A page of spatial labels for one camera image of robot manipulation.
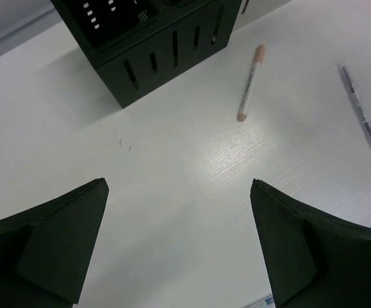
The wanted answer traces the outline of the dark blue pen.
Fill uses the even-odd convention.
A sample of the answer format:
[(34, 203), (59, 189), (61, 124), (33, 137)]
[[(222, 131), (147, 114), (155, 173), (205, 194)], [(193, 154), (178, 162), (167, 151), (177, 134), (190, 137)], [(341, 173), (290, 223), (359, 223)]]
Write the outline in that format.
[(350, 104), (355, 112), (358, 123), (365, 136), (368, 147), (371, 151), (371, 123), (368, 120), (367, 113), (356, 90), (353, 78), (350, 75), (347, 66), (343, 62), (337, 64), (337, 70), (343, 82), (344, 89), (348, 95)]

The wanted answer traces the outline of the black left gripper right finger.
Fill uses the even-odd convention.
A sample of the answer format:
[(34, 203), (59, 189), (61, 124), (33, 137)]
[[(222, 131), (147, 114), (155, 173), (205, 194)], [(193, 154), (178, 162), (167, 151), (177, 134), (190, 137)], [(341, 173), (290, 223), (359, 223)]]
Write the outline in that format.
[(371, 228), (262, 180), (250, 200), (276, 307), (371, 307)]

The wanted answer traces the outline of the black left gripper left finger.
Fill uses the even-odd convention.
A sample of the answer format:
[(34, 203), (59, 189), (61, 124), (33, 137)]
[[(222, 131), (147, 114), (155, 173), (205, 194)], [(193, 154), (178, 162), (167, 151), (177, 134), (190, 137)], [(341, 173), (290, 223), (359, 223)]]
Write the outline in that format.
[(108, 192), (98, 178), (0, 220), (0, 307), (79, 302)]

